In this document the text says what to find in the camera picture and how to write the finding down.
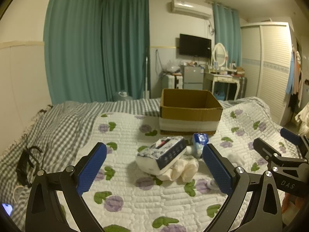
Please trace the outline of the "small blue tissue pack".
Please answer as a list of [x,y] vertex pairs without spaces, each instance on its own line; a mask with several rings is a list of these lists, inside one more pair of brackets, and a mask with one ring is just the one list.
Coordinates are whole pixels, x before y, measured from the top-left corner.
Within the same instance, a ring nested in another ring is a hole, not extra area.
[[194,133],[192,141],[193,141],[193,156],[200,158],[202,156],[204,146],[206,146],[209,142],[208,135],[204,133]]

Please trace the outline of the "clear water jug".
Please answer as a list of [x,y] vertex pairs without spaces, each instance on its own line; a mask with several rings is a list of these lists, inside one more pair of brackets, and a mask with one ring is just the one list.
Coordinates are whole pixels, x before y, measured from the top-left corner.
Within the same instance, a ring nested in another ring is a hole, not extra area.
[[133,100],[131,96],[128,95],[126,91],[120,91],[117,95],[118,101],[130,101]]

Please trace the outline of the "cream white socks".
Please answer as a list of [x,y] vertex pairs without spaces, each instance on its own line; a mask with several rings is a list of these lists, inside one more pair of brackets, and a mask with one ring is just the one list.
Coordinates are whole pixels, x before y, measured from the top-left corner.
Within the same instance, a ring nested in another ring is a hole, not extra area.
[[199,169],[199,162],[193,156],[182,156],[165,173],[158,175],[161,181],[176,181],[181,179],[184,183],[189,183]]

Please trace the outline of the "brown cardboard box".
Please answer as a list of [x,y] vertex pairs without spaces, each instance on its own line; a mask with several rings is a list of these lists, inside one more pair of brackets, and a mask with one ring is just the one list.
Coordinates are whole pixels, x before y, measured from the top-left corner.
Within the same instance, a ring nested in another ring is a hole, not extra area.
[[223,107],[207,90],[163,89],[159,127],[163,135],[213,135],[218,128]]

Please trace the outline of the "small grey refrigerator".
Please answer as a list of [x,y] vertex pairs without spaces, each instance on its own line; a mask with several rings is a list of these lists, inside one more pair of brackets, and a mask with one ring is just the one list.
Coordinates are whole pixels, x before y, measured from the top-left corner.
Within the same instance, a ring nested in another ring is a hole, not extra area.
[[183,77],[183,89],[186,90],[202,90],[204,69],[201,67],[181,66]]

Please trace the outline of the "hanging clothes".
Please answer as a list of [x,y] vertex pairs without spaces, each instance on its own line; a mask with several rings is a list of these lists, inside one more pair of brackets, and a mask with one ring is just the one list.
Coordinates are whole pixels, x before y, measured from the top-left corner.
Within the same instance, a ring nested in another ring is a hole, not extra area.
[[292,48],[290,72],[288,84],[286,86],[286,95],[289,97],[288,108],[292,112],[301,105],[302,92],[303,92],[303,75],[301,71],[301,56],[298,51]]

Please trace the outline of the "white flat mop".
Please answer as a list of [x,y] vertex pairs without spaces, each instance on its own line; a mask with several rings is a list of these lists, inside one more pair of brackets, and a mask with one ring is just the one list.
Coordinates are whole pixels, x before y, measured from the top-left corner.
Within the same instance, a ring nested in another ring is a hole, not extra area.
[[143,98],[149,98],[149,90],[148,90],[148,56],[145,57],[144,60],[144,82],[143,82]]

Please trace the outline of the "black wall television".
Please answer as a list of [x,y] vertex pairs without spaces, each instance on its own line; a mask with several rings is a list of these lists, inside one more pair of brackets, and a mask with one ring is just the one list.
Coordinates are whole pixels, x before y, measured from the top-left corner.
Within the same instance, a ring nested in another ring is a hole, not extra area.
[[212,41],[192,35],[180,34],[179,54],[210,59],[212,55]]

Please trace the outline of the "white oval vanity mirror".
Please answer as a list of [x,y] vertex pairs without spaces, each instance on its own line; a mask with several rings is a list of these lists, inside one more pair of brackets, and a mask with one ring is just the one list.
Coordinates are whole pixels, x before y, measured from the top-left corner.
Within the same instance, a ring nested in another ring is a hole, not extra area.
[[228,53],[222,43],[217,43],[212,50],[212,65],[215,69],[225,67],[227,64]]

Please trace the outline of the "white suitcase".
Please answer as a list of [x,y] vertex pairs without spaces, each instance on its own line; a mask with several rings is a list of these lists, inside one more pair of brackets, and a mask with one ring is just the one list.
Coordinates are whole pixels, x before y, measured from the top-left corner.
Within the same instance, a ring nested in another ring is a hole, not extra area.
[[183,77],[179,74],[166,74],[161,80],[162,89],[183,89]]

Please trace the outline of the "white dressing table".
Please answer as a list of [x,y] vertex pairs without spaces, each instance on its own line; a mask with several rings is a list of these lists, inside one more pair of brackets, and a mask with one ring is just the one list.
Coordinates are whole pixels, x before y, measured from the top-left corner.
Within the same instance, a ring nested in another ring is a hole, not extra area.
[[232,75],[221,75],[221,74],[213,74],[213,73],[204,73],[203,78],[203,89],[211,91],[214,94],[215,84],[216,83],[226,83],[228,84],[226,101],[228,100],[229,88],[230,84],[236,84],[236,93],[234,96],[234,100],[237,100],[237,96],[240,90],[240,80],[237,77]]

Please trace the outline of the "large tissue paper pack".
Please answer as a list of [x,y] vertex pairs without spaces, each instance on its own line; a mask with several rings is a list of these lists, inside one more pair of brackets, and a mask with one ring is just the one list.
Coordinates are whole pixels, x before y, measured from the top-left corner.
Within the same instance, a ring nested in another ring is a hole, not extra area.
[[185,152],[184,137],[163,137],[150,147],[138,152],[136,163],[141,171],[158,176],[171,168]]

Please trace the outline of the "grey checked bed sheet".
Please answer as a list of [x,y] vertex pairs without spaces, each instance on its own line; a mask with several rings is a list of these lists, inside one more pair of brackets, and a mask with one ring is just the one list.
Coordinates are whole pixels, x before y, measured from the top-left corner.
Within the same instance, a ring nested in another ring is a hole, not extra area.
[[203,231],[226,195],[215,188],[201,162],[193,179],[167,182],[139,170],[135,156],[156,142],[158,99],[118,103],[66,102],[39,117],[30,131],[1,158],[1,201],[12,204],[12,220],[25,227],[30,190],[19,187],[15,168],[25,147],[38,146],[47,172],[75,164],[98,142],[107,158],[83,195],[106,231]]

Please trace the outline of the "white louvred wardrobe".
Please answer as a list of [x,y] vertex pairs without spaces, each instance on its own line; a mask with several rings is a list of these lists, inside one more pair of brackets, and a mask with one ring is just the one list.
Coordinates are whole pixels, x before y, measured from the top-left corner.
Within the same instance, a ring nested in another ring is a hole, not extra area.
[[247,79],[244,96],[263,100],[270,107],[272,120],[281,126],[289,115],[285,90],[291,53],[288,23],[253,23],[241,27],[241,67]]

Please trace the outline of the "teal curtain by wardrobe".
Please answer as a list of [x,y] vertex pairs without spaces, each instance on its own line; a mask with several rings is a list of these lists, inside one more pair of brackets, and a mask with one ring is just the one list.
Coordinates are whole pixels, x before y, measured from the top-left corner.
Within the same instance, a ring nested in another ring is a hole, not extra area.
[[213,16],[215,28],[215,43],[221,43],[228,52],[228,63],[241,65],[241,30],[240,17],[236,9],[227,8],[214,3]]

